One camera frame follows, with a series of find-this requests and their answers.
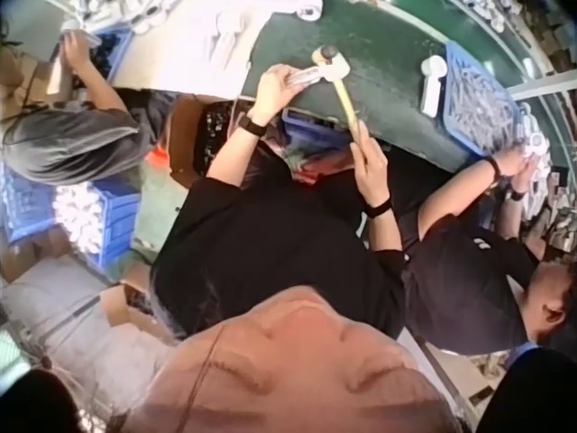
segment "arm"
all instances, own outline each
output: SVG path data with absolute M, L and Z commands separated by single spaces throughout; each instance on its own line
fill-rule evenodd
M 501 205 L 499 219 L 497 221 L 497 233 L 505 239 L 519 237 L 519 228 L 521 227 L 523 215 L 523 201 L 520 199 L 514 200 L 513 196 L 522 198 L 527 194 L 538 163 L 538 158 L 531 158 L 523 165 L 521 171 L 511 179 L 512 195 L 511 197 L 507 197 Z
M 100 75 L 90 60 L 88 42 L 82 32 L 71 31 L 64 34 L 60 55 L 87 87 L 87 92 L 96 108 L 99 110 L 115 109 L 128 113 L 123 100 Z
M 364 122 L 359 122 L 359 143 L 351 144 L 354 177 L 357 187 L 370 207 L 379 207 L 390 200 L 387 157 L 369 136 Z M 402 251 L 400 232 L 392 209 L 369 220 L 371 250 Z
M 524 163 L 520 147 L 507 149 L 493 155 L 503 176 L 514 176 Z M 490 162 L 483 160 L 457 174 L 440 189 L 435 191 L 419 209 L 418 232 L 423 239 L 428 230 L 440 219 L 459 216 L 495 180 L 495 169 Z
M 305 86 L 288 87 L 287 76 L 296 71 L 287 65 L 275 65 L 262 74 L 254 107 L 248 117 L 258 126 L 266 126 Z M 236 128 L 213 160 L 208 178 L 240 187 L 259 137 Z
M 266 126 L 272 118 L 260 113 L 249 113 L 248 117 L 258 126 Z M 259 137 L 256 135 L 236 128 L 215 156 L 206 176 L 240 187 L 258 142 Z

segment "hand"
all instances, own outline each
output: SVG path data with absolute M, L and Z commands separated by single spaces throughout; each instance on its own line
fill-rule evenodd
M 359 143 L 351 143 L 354 178 L 367 205 L 378 207 L 390 198 L 389 161 L 363 121 L 359 121 L 359 136 Z
M 90 48 L 82 31 L 72 30 L 64 33 L 60 43 L 60 58 L 74 71 L 90 64 Z
M 255 124 L 267 124 L 286 107 L 293 97 L 298 95 L 306 85 L 287 86 L 289 74 L 299 69 L 288 65 L 274 65 L 262 74 L 256 93 L 256 102 L 252 108 L 252 121 Z
M 531 158 L 526 160 L 521 171 L 511 179 L 511 188 L 513 188 L 514 191 L 520 194 L 525 194 L 529 191 L 533 180 L 533 174 L 535 173 L 540 159 L 540 157 L 533 155 Z
M 503 176 L 511 177 L 518 174 L 527 164 L 522 146 L 513 146 L 493 155 Z

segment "workbench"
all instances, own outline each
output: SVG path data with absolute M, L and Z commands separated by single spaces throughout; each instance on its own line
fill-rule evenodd
M 497 35 L 458 1 L 373 3 L 325 0 L 323 17 L 316 23 L 274 14 L 253 48 L 252 68 L 243 94 L 254 97 L 258 79 L 270 65 L 310 66 L 311 53 L 322 44 L 332 43 L 351 64 L 345 85 L 371 132 L 446 170 L 459 170 L 469 162 L 469 154 L 438 121 L 420 113 L 424 81 L 420 63 L 432 54 L 443 55 L 444 43 L 454 40 L 506 87 L 539 78 L 538 65 L 512 29 Z M 556 97 L 527 102 L 551 141 L 554 163 L 571 165 L 568 146 L 572 137 Z M 307 89 L 293 105 L 311 114 L 345 121 L 334 89 L 326 83 Z

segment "wooden hammer handle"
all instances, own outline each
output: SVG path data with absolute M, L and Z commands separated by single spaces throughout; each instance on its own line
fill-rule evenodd
M 353 140 L 358 143 L 361 140 L 359 134 L 359 119 L 357 114 L 354 113 L 353 102 L 349 97 L 349 92 L 346 91 L 346 87 L 341 79 L 337 79 L 333 82 L 334 89 L 336 90 L 336 95 L 339 96 L 341 100 L 341 105 L 343 106 L 344 114 L 346 115 L 346 122 L 349 125 L 351 134 L 353 135 Z

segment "white plastic part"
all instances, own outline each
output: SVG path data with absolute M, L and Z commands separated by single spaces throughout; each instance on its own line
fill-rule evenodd
M 287 77 L 287 86 L 293 87 L 299 84 L 315 84 L 319 82 L 322 77 L 320 68 L 318 66 L 312 66 L 290 74 Z
M 295 14 L 309 22 L 317 21 L 323 15 L 323 0 L 260 0 L 258 6 L 279 14 Z
M 216 29 L 220 36 L 216 40 L 210 63 L 217 69 L 224 69 L 233 54 L 237 35 L 244 29 L 243 15 L 235 10 L 222 11 L 216 17 Z
M 441 56 L 431 56 L 421 63 L 421 71 L 425 75 L 421 112 L 435 118 L 439 111 L 441 98 L 440 79 L 447 74 L 447 64 Z
M 151 29 L 151 24 L 143 15 L 136 15 L 131 21 L 131 27 L 133 28 L 134 34 L 145 34 Z
M 151 27 L 158 27 L 159 25 L 164 24 L 168 17 L 169 15 L 167 12 L 164 9 L 159 8 L 155 13 L 148 16 L 148 21 Z

